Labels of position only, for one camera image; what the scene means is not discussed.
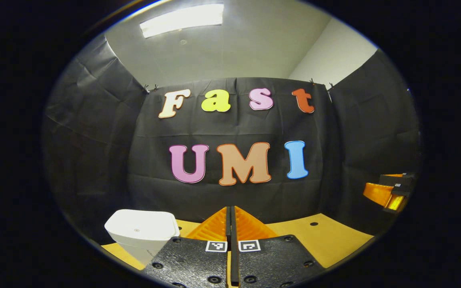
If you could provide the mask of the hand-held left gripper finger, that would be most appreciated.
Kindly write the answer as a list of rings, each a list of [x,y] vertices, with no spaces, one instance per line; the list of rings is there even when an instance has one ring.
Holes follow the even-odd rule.
[[[237,206],[230,208],[230,236],[233,286],[290,288],[325,270],[295,235],[278,235]]]
[[[225,207],[192,230],[174,236],[142,271],[167,288],[227,288],[231,208]]]

